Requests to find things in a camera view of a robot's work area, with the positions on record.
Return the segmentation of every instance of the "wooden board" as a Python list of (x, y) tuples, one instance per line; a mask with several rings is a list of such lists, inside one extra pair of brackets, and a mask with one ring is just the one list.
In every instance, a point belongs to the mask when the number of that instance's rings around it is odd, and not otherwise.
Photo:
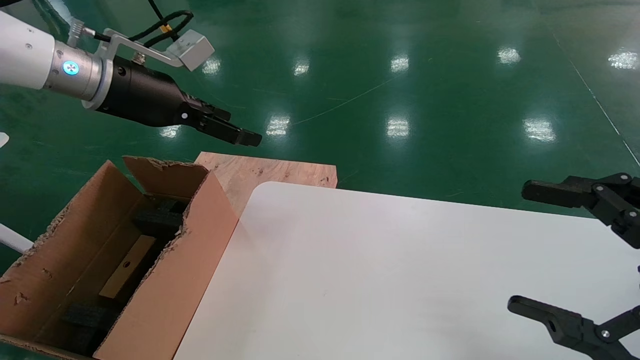
[(100, 296), (115, 299), (120, 289), (125, 282), (129, 279), (133, 270), (136, 269), (145, 254), (151, 249), (151, 245), (154, 244), (156, 238), (147, 235), (140, 235), (138, 241), (133, 244), (129, 253), (124, 257), (120, 266), (113, 272), (113, 275), (109, 278), (107, 283), (100, 291)]
[(196, 164), (213, 171), (220, 181), (236, 215), (242, 215), (249, 197), (267, 181), (335, 188), (335, 165), (250, 158), (247, 156), (201, 152)]

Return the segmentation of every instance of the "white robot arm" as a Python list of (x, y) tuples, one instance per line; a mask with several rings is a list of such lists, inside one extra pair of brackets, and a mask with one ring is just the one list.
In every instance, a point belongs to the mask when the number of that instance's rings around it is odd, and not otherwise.
[[(171, 34), (138, 42), (182, 15), (193, 17), (188, 11), (172, 13), (131, 38), (112, 29), (96, 33), (75, 20), (64, 44), (0, 11), (0, 83), (69, 95), (82, 100), (89, 110), (147, 126), (187, 125), (226, 142), (258, 146), (262, 136), (231, 124), (229, 112), (184, 93), (169, 75), (146, 68), (145, 58), (149, 56), (193, 71), (214, 52), (207, 38), (193, 30), (186, 31), (165, 51), (151, 48), (177, 34), (185, 21)], [(83, 36), (100, 40), (94, 54), (76, 47)], [(136, 51), (132, 60), (116, 55), (120, 45)]]

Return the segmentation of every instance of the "white table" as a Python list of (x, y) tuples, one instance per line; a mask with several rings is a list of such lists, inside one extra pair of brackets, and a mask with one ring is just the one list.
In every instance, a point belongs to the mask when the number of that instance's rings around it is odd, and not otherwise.
[(509, 297), (600, 323), (640, 304), (639, 263), (597, 220), (265, 183), (175, 360), (588, 359)]
[[(5, 133), (0, 133), (0, 147), (4, 146), (9, 141), (9, 136)], [(5, 244), (21, 254), (24, 254), (33, 246), (31, 240), (16, 233), (8, 227), (0, 224), (0, 243)]]

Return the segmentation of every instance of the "black cable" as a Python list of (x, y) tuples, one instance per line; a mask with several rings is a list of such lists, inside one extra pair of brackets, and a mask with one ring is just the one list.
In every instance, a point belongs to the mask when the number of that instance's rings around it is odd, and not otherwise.
[[(185, 19), (184, 21), (182, 21), (182, 22), (180, 23), (180, 25), (182, 25), (182, 23), (184, 23), (185, 21), (186, 21), (186, 22), (189, 22), (189, 21), (193, 18), (193, 13), (192, 13), (191, 11), (189, 11), (189, 10), (180, 10), (180, 11), (177, 11), (177, 12), (173, 12), (173, 13), (171, 13), (171, 14), (169, 14), (169, 15), (167, 15), (167, 16), (165, 16), (165, 17), (163, 17), (163, 18), (162, 18), (160, 21), (158, 21), (157, 23), (155, 23), (155, 24), (153, 24), (153, 25), (149, 26), (149, 28), (147, 28), (145, 31), (142, 31), (141, 33), (138, 33), (138, 34), (133, 35), (132, 37), (130, 37), (130, 38), (129, 38), (129, 40), (131, 40), (131, 41), (137, 41), (137, 40), (140, 40), (141, 38), (143, 38), (143, 37), (145, 37), (145, 36), (147, 36), (147, 35), (149, 35), (149, 34), (153, 33), (157, 28), (159, 28), (160, 26), (162, 26), (164, 23), (168, 22), (169, 20), (173, 20), (173, 19), (175, 19), (175, 18), (177, 18), (177, 17), (180, 17), (180, 16), (182, 16), (182, 15), (185, 15), (185, 16), (186, 16), (186, 19)], [(175, 29), (173, 29), (173, 30), (171, 30), (171, 31), (169, 31), (169, 32), (164, 33), (163, 35), (167, 35), (167, 34), (169, 34), (169, 35), (166, 37), (166, 38), (168, 38), (168, 37), (170, 37), (172, 34), (177, 33), (177, 32), (179, 31), (178, 27), (179, 27), (180, 25), (178, 25)]]
[(111, 37), (108, 37), (107, 35), (100, 34), (100, 33), (96, 33), (93, 36), (93, 38), (96, 39), (96, 40), (105, 41), (105, 42), (110, 42), (111, 41)]
[(187, 24), (189, 23), (189, 21), (191, 21), (191, 19), (193, 19), (193, 14), (191, 12), (189, 12), (189, 15), (186, 16), (186, 18), (180, 22), (180, 24), (178, 24), (178, 26), (176, 26), (175, 28), (173, 28), (171, 31), (168, 31), (162, 35), (158, 35), (154, 38), (151, 38), (151, 40), (145, 42), (144, 44), (142, 44), (142, 46), (144, 47), (152, 47), (153, 45), (156, 45), (157, 43), (159, 43), (160, 41), (166, 39), (166, 38), (170, 38), (174, 35), (177, 35), (177, 33), (184, 29), (185, 26), (187, 26)]
[[(151, 9), (153, 9), (154, 13), (156, 13), (156, 16), (158, 16), (158, 19), (162, 20), (162, 18), (164, 16), (160, 12), (160, 9), (156, 5), (156, 2), (154, 0), (148, 0), (148, 1), (149, 1), (149, 5), (151, 5)], [(167, 28), (167, 31), (169, 31), (169, 24), (164, 23), (163, 25)], [(178, 35), (172, 36), (171, 39), (173, 39), (173, 41), (177, 41), (178, 40)]]
[(11, 4), (15, 4), (20, 0), (0, 0), (0, 8), (3, 8), (5, 6), (9, 6)]

